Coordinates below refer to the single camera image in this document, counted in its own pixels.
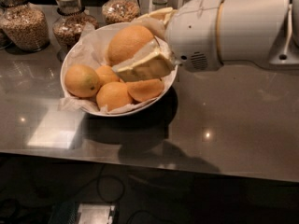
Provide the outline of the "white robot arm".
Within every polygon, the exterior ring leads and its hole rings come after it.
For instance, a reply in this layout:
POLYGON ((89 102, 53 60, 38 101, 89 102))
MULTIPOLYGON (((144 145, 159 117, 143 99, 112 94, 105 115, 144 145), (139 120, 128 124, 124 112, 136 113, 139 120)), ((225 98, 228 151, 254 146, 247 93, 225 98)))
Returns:
POLYGON ((298 69, 298 0, 192 0, 170 19, 167 64, 151 44, 113 67, 125 81, 165 77, 177 64, 190 72, 248 64, 298 69))

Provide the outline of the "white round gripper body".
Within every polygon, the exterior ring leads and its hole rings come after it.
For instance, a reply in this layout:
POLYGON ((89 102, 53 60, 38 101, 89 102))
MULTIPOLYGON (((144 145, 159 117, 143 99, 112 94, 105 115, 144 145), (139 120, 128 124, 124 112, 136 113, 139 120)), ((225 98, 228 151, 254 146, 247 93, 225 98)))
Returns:
POLYGON ((177 63, 190 72, 217 71, 217 17, 222 0, 192 0, 170 19, 165 40, 177 63))

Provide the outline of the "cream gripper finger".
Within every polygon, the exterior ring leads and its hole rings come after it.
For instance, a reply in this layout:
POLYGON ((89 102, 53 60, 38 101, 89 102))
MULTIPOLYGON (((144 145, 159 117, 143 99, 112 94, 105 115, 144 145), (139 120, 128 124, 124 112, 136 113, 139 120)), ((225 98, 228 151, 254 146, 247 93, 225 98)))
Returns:
POLYGON ((175 69, 175 58, 167 43, 153 39, 132 58, 114 65, 113 72, 125 82, 169 76, 175 69))
POLYGON ((151 13, 141 15, 140 19, 153 18, 158 21, 161 21, 164 24, 164 26, 166 26, 176 12, 177 10, 173 9, 172 7, 164 7, 161 9, 151 11, 151 13))

